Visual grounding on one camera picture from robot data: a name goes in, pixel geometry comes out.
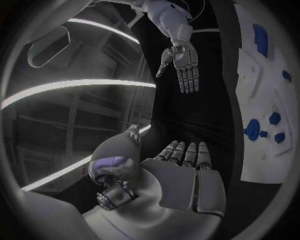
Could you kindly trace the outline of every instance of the wire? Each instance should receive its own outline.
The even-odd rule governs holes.
[[[186,2],[185,0],[180,0],[180,1],[183,2],[183,3],[185,4],[187,11],[190,12],[190,7],[189,7],[189,5],[187,4],[187,2]]]
[[[203,13],[204,8],[205,8],[205,0],[203,0],[203,6],[202,6],[201,11],[200,11],[200,12],[198,13],[198,15],[195,16],[192,20],[188,21],[188,23],[191,23],[192,21],[194,21],[194,20],[196,20],[197,18],[199,18],[199,16]]]

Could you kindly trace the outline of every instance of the white light strip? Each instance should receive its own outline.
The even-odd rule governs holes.
[[[148,126],[145,126],[145,127],[141,128],[139,130],[139,133],[141,134],[141,133],[147,131],[148,129],[150,129],[150,127],[151,127],[151,125],[148,125]],[[71,172],[71,171],[73,171],[73,170],[81,167],[82,165],[87,164],[91,160],[91,158],[92,158],[92,155],[87,156],[86,158],[84,158],[84,159],[82,159],[82,160],[80,160],[80,161],[78,161],[78,162],[76,162],[76,163],[74,163],[74,164],[72,164],[72,165],[70,165],[70,166],[68,166],[68,167],[60,170],[60,171],[57,171],[57,172],[55,172],[55,173],[53,173],[53,174],[51,174],[51,175],[49,175],[49,176],[47,176],[47,177],[45,177],[45,178],[43,178],[41,180],[38,180],[38,181],[36,181],[36,182],[34,182],[34,183],[30,184],[30,185],[27,185],[27,186],[23,187],[22,190],[28,192],[28,191],[36,189],[36,188],[38,188],[38,187],[40,187],[42,185],[45,185],[45,184],[47,184],[47,183],[49,183],[49,182],[51,182],[51,181],[53,181],[55,179],[58,179],[61,176],[63,176],[65,174],[67,174],[67,173],[69,173],[69,172]]]
[[[148,87],[148,88],[156,87],[155,84],[152,83],[139,82],[139,81],[113,80],[113,79],[81,79],[81,80],[58,81],[58,82],[52,82],[44,85],[31,87],[8,97],[1,103],[1,110],[31,95],[35,95],[35,94],[39,94],[39,93],[43,93],[55,89],[63,89],[63,88],[78,87],[78,86],[90,86],[90,85],[123,85],[123,86],[138,86],[138,87]]]
[[[219,33],[219,28],[205,28],[205,29],[197,29],[192,31],[193,33]]]
[[[145,127],[141,128],[141,129],[139,130],[139,134],[142,134],[143,132],[147,131],[147,130],[150,129],[150,128],[151,128],[151,124],[148,125],[148,126],[145,126]]]
[[[125,32],[122,32],[122,31],[117,30],[117,29],[115,29],[111,26],[106,26],[106,25],[98,23],[98,22],[88,21],[88,20],[79,19],[79,18],[71,18],[71,19],[68,20],[68,22],[69,23],[87,24],[87,25],[98,27],[98,28],[106,29],[106,30],[112,31],[116,34],[119,34],[119,35],[121,35],[121,36],[123,36],[123,37],[137,43],[137,44],[140,44],[139,41],[136,38],[126,34]]]

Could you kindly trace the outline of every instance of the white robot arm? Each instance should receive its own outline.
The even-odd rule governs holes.
[[[193,32],[188,19],[192,16],[180,6],[167,0],[101,0],[130,5],[132,9],[147,13],[148,18],[172,42],[172,47],[161,55],[156,77],[160,78],[173,61],[181,93],[199,90],[198,54],[190,42]]]

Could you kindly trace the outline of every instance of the blue object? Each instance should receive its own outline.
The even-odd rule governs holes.
[[[269,122],[272,125],[277,125],[281,120],[280,114],[278,112],[273,112],[269,117]]]
[[[243,130],[243,133],[246,134],[251,141],[258,139],[260,135],[260,123],[257,119],[251,119],[248,123],[247,128]]]
[[[260,25],[253,24],[254,29],[254,43],[257,45],[257,51],[264,55],[266,58],[268,57],[268,33],[267,31]]]
[[[292,81],[291,74],[288,71],[283,70],[282,71],[282,76],[283,76],[284,79],[288,80],[289,82]]]
[[[274,140],[276,143],[281,143],[284,139],[286,138],[285,136],[285,133],[284,132],[281,132],[281,133],[277,133],[275,136],[274,136]]]
[[[266,138],[268,136],[268,132],[267,131],[260,131],[259,136],[261,138]]]

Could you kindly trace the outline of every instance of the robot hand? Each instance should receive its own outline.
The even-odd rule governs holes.
[[[181,93],[193,93],[199,91],[198,55],[189,43],[173,46],[165,49],[161,55],[161,64],[156,77],[160,78],[167,66],[173,60]]]
[[[185,152],[185,143],[183,141],[172,141],[154,159],[173,162],[183,167],[196,168],[196,170],[212,169],[210,153],[203,141],[198,145],[198,153],[194,142],[188,146]]]

